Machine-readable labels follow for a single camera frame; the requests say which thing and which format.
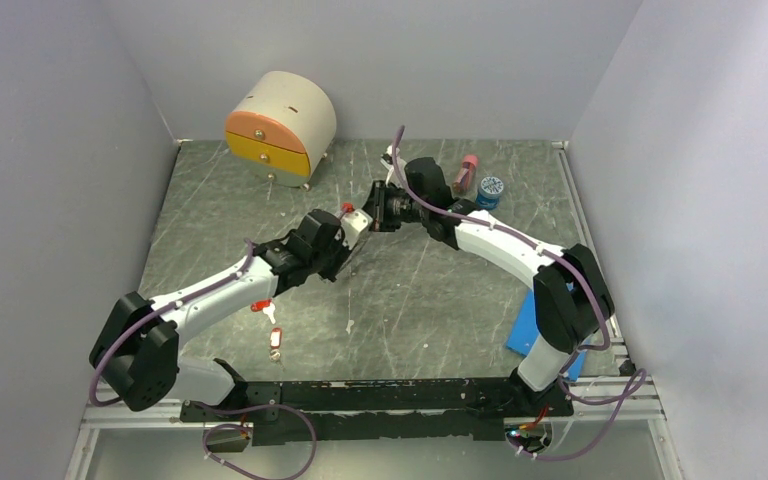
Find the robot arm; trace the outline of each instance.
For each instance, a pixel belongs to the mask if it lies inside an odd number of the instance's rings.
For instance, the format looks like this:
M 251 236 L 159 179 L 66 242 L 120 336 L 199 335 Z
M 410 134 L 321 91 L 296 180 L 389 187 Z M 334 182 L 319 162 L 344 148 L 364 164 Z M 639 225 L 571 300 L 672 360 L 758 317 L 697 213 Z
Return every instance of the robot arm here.
M 413 160 L 404 170 L 411 190 L 425 201 L 501 225 L 473 202 L 453 198 L 433 159 Z M 489 260 L 534 290 L 540 335 L 510 378 L 526 402 L 539 402 L 576 348 L 598 329 L 575 280 L 541 255 L 541 251 L 563 255 L 575 265 L 602 301 L 603 313 L 613 313 L 610 295 L 586 247 L 576 245 L 563 250 L 557 245 L 540 243 L 540 249 L 535 251 L 501 231 L 436 215 L 417 205 L 405 190 L 375 181 L 362 210 L 340 218 L 313 210 L 284 238 L 257 245 L 245 273 L 240 271 L 241 260 L 223 272 L 167 295 L 150 300 L 136 292 L 124 296 L 110 313 L 90 354 L 90 363 L 97 366 L 105 350 L 136 321 L 171 305 L 173 308 L 146 324 L 139 336 L 129 338 L 117 350 L 103 371 L 104 379 L 134 411 L 148 408 L 167 396 L 220 408 L 245 406 L 246 383 L 233 368 L 218 359 L 180 356 L 179 349 L 233 312 L 299 286 L 310 275 L 334 281 L 350 256 L 360 250 L 369 232 L 393 232 L 402 223 L 421 223 L 435 240 Z

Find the gray marble surface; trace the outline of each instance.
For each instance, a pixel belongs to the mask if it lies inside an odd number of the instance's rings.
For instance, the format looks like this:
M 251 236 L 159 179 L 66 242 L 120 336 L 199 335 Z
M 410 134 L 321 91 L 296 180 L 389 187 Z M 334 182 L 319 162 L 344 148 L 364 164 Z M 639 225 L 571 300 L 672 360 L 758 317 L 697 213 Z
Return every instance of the gray marble surface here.
M 222 270 L 242 258 L 244 238 L 282 237 L 313 208 L 362 205 L 372 180 L 386 174 L 378 158 L 388 144 L 335 142 L 305 192 L 254 177 L 224 142 L 184 143 L 140 292 L 168 293 Z M 547 242 L 580 241 L 549 142 L 406 140 L 402 152 L 433 156 L 449 179 L 463 155 L 476 154 L 477 177 L 495 175 L 507 186 L 493 212 L 499 220 Z M 406 225 L 373 234 L 336 283 L 312 277 L 275 299 L 280 365 L 268 357 L 273 325 L 248 309 L 189 342 L 184 354 L 223 358 L 248 380 L 507 376 L 521 357 L 504 343 L 526 292 L 489 262 Z M 589 353 L 584 373 L 617 374 L 609 352 Z

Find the blue block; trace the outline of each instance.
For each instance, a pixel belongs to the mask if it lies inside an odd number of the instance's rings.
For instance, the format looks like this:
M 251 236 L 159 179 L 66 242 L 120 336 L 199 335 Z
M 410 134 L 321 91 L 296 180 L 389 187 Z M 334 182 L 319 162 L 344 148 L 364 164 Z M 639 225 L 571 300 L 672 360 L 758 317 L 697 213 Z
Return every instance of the blue block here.
M 525 301 L 522 302 L 522 308 L 508 336 L 506 346 L 519 354 L 528 355 L 535 340 L 537 340 L 537 314 L 534 308 L 534 292 L 529 291 Z M 578 380 L 585 355 L 586 352 L 581 352 L 572 367 L 567 370 L 570 380 Z

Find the gray wall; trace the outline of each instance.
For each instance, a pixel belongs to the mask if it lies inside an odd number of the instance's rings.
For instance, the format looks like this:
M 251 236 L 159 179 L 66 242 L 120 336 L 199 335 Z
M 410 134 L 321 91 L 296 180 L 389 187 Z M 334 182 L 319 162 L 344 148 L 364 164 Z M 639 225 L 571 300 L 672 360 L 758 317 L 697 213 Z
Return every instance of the gray wall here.
M 63 478 L 175 148 L 97 2 L 0 2 L 0 479 Z
M 768 1 L 645 1 L 571 145 L 688 478 L 768 478 Z
M 567 139 L 641 0 L 106 0 L 178 138 L 219 139 L 269 70 L 343 138 Z

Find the wire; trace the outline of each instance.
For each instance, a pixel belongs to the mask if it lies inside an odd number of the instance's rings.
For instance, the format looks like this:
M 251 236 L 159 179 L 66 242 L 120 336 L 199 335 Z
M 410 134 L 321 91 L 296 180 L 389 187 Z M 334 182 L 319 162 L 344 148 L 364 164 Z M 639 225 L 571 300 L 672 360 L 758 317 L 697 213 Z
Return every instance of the wire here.
M 634 384 L 634 387 L 632 388 L 632 383 L 634 382 L 635 377 L 640 377 L 640 381 Z M 565 462 L 567 460 L 575 460 L 576 458 L 583 457 L 584 455 L 587 455 L 590 453 L 591 450 L 596 448 L 596 445 L 599 444 L 599 442 L 602 441 L 602 439 L 607 435 L 608 430 L 611 429 L 611 425 L 614 424 L 614 421 L 617 419 L 617 415 L 620 413 L 620 408 L 622 408 L 623 402 L 628 398 L 629 395 L 634 393 L 640 386 L 645 383 L 646 381 L 646 369 L 641 368 L 634 372 L 634 374 L 631 376 L 631 379 L 629 379 L 628 383 L 625 385 L 625 388 L 623 389 L 623 395 L 620 395 L 619 401 L 617 401 L 617 406 L 614 407 L 614 411 L 611 412 L 611 416 L 608 417 L 608 420 L 605 422 L 604 425 L 602 425 L 602 429 L 599 430 L 599 433 L 596 434 L 595 437 L 593 437 L 593 440 L 590 441 L 590 443 L 587 444 L 586 447 L 582 448 L 581 450 L 570 453 L 567 455 L 555 455 L 551 457 L 547 457 L 545 455 L 537 455 L 532 454 L 532 458 L 535 460 L 540 460 L 544 462 Z
M 243 264 L 240 266 L 240 268 L 230 273 L 225 278 L 221 278 L 211 283 L 210 285 L 207 285 L 192 293 L 184 295 L 183 297 L 173 302 L 169 302 L 166 305 L 158 308 L 157 310 L 152 311 L 145 317 L 137 320 L 133 325 L 131 325 L 131 328 L 125 330 L 122 333 L 122 335 L 120 335 L 119 338 L 117 338 L 116 341 L 114 341 L 113 344 L 110 345 L 110 348 L 108 348 L 107 351 L 104 352 L 104 355 L 101 357 L 101 360 L 98 362 L 98 365 L 96 365 L 95 371 L 93 372 L 93 378 L 92 380 L 90 380 L 90 392 L 89 392 L 90 403 L 92 403 L 96 407 L 106 407 L 108 405 L 113 405 L 114 403 L 122 399 L 121 397 L 114 397 L 108 400 L 99 400 L 98 382 L 101 380 L 101 375 L 104 372 L 104 369 L 107 368 L 107 364 L 110 363 L 110 360 L 113 358 L 113 355 L 116 354 L 116 351 L 119 350 L 122 344 L 125 343 L 125 341 L 131 337 L 131 335 L 139 331 L 139 329 L 143 328 L 143 326 L 145 326 L 148 322 L 163 315 L 164 313 L 167 313 L 173 310 L 174 308 L 176 308 L 176 306 L 184 305 L 186 303 L 193 301 L 196 298 L 207 295 L 208 293 L 211 293 L 231 283 L 232 281 L 236 280 L 238 273 L 243 274 L 243 273 L 246 273 L 246 271 L 248 271 L 249 267 L 251 267 L 251 264 L 254 261 L 254 244 L 248 238 L 245 239 L 245 242 L 246 242 L 246 258 L 243 261 Z
M 170 310 L 180 306 L 183 306 L 196 298 L 202 297 L 204 295 L 207 295 L 208 293 L 214 292 L 217 289 L 231 283 L 232 281 L 236 280 L 238 278 L 238 274 L 245 274 L 249 267 L 251 267 L 252 262 L 254 261 L 254 244 L 251 240 L 248 238 L 245 239 L 246 242 L 246 258 L 243 261 L 243 264 L 229 274 L 227 277 L 219 279 L 215 282 L 213 282 L 210 285 L 207 285 L 203 288 L 200 288 L 199 290 L 196 290 L 192 293 L 189 293 L 187 295 L 184 295 L 183 297 L 175 300 L 174 302 L 169 302 L 168 304 L 158 308 L 157 310 L 154 310 L 153 312 L 149 313 L 145 317 L 137 320 L 133 325 L 131 325 L 130 328 L 125 330 L 122 335 L 119 336 L 119 338 L 116 339 L 116 341 L 113 342 L 112 345 L 110 345 L 110 348 L 107 349 L 106 352 L 104 352 L 104 355 L 101 357 L 101 360 L 98 362 L 98 365 L 95 367 L 95 371 L 93 372 L 93 378 L 90 381 L 90 391 L 89 391 L 89 397 L 90 397 L 90 403 L 92 403 L 96 407 L 106 407 L 108 405 L 113 405 L 117 402 L 119 402 L 122 398 L 121 397 L 114 397 L 107 400 L 99 400 L 98 398 L 98 383 L 101 380 L 101 375 L 104 372 L 104 369 L 107 368 L 107 364 L 110 363 L 110 360 L 113 358 L 113 355 L 116 354 L 116 351 L 119 350 L 119 348 L 122 346 L 123 343 L 125 343 L 128 338 L 131 337 L 134 333 L 139 331 L 143 326 L 148 324 L 150 321 L 154 320 L 155 318 L 158 318 L 159 316 L 163 315 L 164 313 L 169 312 Z M 286 410 L 293 415 L 296 415 L 297 417 L 301 418 L 302 421 L 307 426 L 308 430 L 310 431 L 310 438 L 311 438 L 311 449 L 310 449 L 310 457 L 308 457 L 307 462 L 302 466 L 302 468 L 296 472 L 293 475 L 290 475 L 289 477 L 284 477 L 279 480 L 293 480 L 295 478 L 299 478 L 304 472 L 307 471 L 308 468 L 310 468 L 310 465 L 313 463 L 313 459 L 316 456 L 316 430 L 313 428 L 313 424 L 310 422 L 310 420 L 302 413 L 300 410 L 297 410 L 293 407 L 289 407 L 287 405 L 281 405 L 281 404 L 274 404 L 274 405 L 257 405 L 254 407 L 247 407 L 242 408 L 239 410 L 219 410 L 216 408 L 213 408 L 209 405 L 205 405 L 201 402 L 194 402 L 197 405 L 199 405 L 201 408 L 213 412 L 217 415 L 222 416 L 231 416 L 231 415 L 241 415 L 241 414 L 248 414 L 249 412 L 256 412 L 258 410 L 265 410 L 267 408 L 278 408 L 281 410 Z M 210 458 L 211 460 L 219 463 L 220 465 L 224 467 L 228 467 L 231 470 L 241 474 L 245 475 L 246 477 L 249 477 L 253 480 L 270 480 L 265 477 L 259 477 L 251 472 L 248 472 L 246 470 L 243 470 L 242 468 L 234 465 L 233 463 L 226 462 L 225 459 L 220 458 L 218 455 L 212 453 L 209 451 L 207 447 L 207 438 L 208 436 L 215 431 L 218 430 L 229 430 L 229 429 L 235 429 L 240 431 L 241 433 L 247 433 L 247 430 L 242 425 L 236 425 L 233 423 L 223 423 L 221 425 L 217 425 L 215 427 L 212 427 L 207 432 L 205 432 L 204 437 L 202 438 L 202 446 L 205 450 L 205 458 Z
M 292 413 L 293 415 L 301 418 L 305 426 L 307 427 L 308 431 L 310 432 L 310 439 L 311 439 L 310 456 L 308 456 L 307 461 L 302 466 L 302 468 L 300 468 L 298 472 L 290 475 L 289 477 L 283 477 L 280 479 L 270 479 L 266 477 L 261 477 L 259 475 L 255 475 L 254 473 L 249 472 L 248 470 L 244 470 L 231 462 L 226 461 L 224 458 L 210 451 L 210 448 L 207 446 L 207 439 L 213 432 L 217 432 L 219 430 L 237 430 L 239 432 L 246 432 L 248 430 L 246 427 L 243 427 L 242 425 L 237 425 L 236 423 L 222 423 L 222 424 L 216 425 L 215 427 L 211 427 L 209 430 L 204 432 L 204 436 L 202 437 L 202 441 L 201 441 L 201 446 L 204 449 L 205 459 L 209 458 L 214 462 L 218 463 L 219 465 L 230 468 L 231 470 L 239 473 L 240 475 L 244 475 L 248 478 L 251 478 L 252 480 L 293 480 L 301 477 L 307 471 L 307 469 L 310 468 L 311 464 L 313 463 L 313 459 L 316 456 L 316 429 L 313 428 L 313 423 L 311 423 L 310 419 L 307 418 L 305 414 L 302 413 L 300 410 L 297 410 L 293 407 L 289 407 L 287 405 L 282 405 L 280 403 L 276 403 L 273 405 L 256 405 L 254 407 L 246 407 L 246 408 L 241 408 L 239 410 L 219 410 L 211 407 L 210 405 L 205 405 L 204 403 L 201 403 L 201 402 L 193 402 L 193 403 L 207 410 L 208 412 L 212 412 L 212 413 L 223 415 L 223 416 L 247 414 L 250 412 L 257 412 L 259 410 L 266 410 L 268 408 L 278 408 L 281 410 L 286 410 Z
M 402 135 L 405 133 L 405 126 L 402 125 L 399 127 L 399 129 L 396 131 L 396 136 L 393 138 L 393 144 L 392 149 L 393 152 L 398 152 L 399 144 L 402 141 Z M 395 172 L 396 178 L 399 179 L 399 183 L 402 184 L 402 188 L 404 188 L 405 192 L 418 204 L 423 206 L 424 208 L 437 213 L 438 215 L 443 215 L 446 217 L 452 217 L 457 218 L 464 222 L 470 222 L 478 225 L 482 225 L 488 228 L 495 228 L 496 230 L 500 230 L 502 232 L 507 233 L 508 235 L 513 236 L 514 238 L 522 241 L 529 247 L 533 249 L 538 248 L 538 244 L 525 236 L 523 233 L 510 228 L 505 225 L 491 225 L 490 222 L 487 222 L 485 220 L 475 218 L 475 217 L 468 217 L 466 215 L 461 215 L 453 212 L 449 212 L 447 210 L 444 210 L 442 208 L 438 208 L 434 205 L 431 205 L 430 203 L 426 202 L 422 198 L 419 197 L 413 190 L 411 190 L 410 186 L 408 185 L 407 180 L 405 180 L 405 175 L 401 171 L 401 168 L 399 168 L 399 162 L 398 162 L 398 154 L 395 155 L 393 159 L 393 171 Z M 597 350 L 597 351 L 603 351 L 607 350 L 611 347 L 611 339 L 610 339 L 610 333 L 608 332 L 608 325 L 605 321 L 605 315 L 602 313 L 602 309 L 599 307 L 599 302 L 596 300 L 596 296 L 593 294 L 593 290 L 590 288 L 590 285 L 587 283 L 587 280 L 585 280 L 584 276 L 579 272 L 572 264 L 570 264 L 568 261 L 566 261 L 563 257 L 555 255 L 549 250 L 543 250 L 543 255 L 546 255 L 547 257 L 551 258 L 553 261 L 564 267 L 567 271 L 572 274 L 573 277 L 578 281 L 578 284 L 581 285 L 581 289 L 584 291 L 584 294 L 587 296 L 588 302 L 590 302 L 590 307 L 593 309 L 593 313 L 596 315 L 596 321 L 599 323 L 599 331 L 602 333 L 602 344 L 601 345 L 580 345 L 578 349 L 573 353 L 572 356 L 570 356 L 567 363 L 564 365 L 564 367 L 561 369 L 560 373 L 566 372 L 570 366 L 575 362 L 575 359 L 578 357 L 578 352 L 583 350 Z M 591 450 L 593 450 L 594 447 L 602 440 L 602 438 L 608 433 L 608 430 L 611 428 L 611 425 L 613 425 L 614 421 L 617 418 L 617 415 L 619 414 L 620 408 L 622 407 L 623 402 L 631 395 L 634 394 L 637 390 L 640 389 L 640 387 L 643 386 L 643 384 L 646 382 L 646 370 L 641 368 L 634 372 L 632 374 L 631 378 L 629 378 L 628 383 L 626 383 L 625 387 L 623 388 L 623 393 L 620 395 L 617 395 L 616 397 L 612 397 L 607 400 L 598 400 L 598 402 L 605 402 L 605 403 L 597 403 L 596 405 L 605 405 L 608 403 L 616 402 L 617 405 L 614 408 L 614 411 L 611 413 L 611 416 L 608 418 L 608 421 L 605 422 L 605 425 L 602 427 L 602 429 L 599 431 L 599 433 L 596 435 L 596 437 L 593 438 L 593 440 L 584 448 L 579 450 L 578 452 L 569 454 L 569 455 L 560 455 L 560 456 L 553 456 L 553 457 L 546 457 L 546 456 L 538 456 L 536 453 L 532 453 L 532 458 L 536 460 L 542 460 L 547 462 L 558 462 L 558 461 L 565 461 L 565 460 L 572 460 L 578 457 L 581 457 Z M 640 381 L 637 383 L 634 383 L 635 378 L 640 377 Z M 592 404 L 592 403 L 586 403 L 586 402 L 597 402 L 597 400 L 586 400 L 582 397 L 578 397 L 576 395 L 573 395 L 568 388 L 566 388 L 566 385 L 563 383 L 563 380 L 559 377 L 558 383 L 561 386 L 561 389 L 564 390 L 564 392 L 570 396 L 570 398 L 575 399 L 576 401 L 585 400 L 585 405 Z
M 546 416 L 547 413 L 549 413 L 549 405 L 546 405 L 542 409 L 540 409 L 540 414 L 537 415 L 537 419 L 535 419 L 533 422 L 530 422 L 530 423 L 523 423 L 522 425 L 519 426 L 519 429 L 531 430 L 532 428 L 536 427 L 541 420 L 543 420 L 543 418 Z

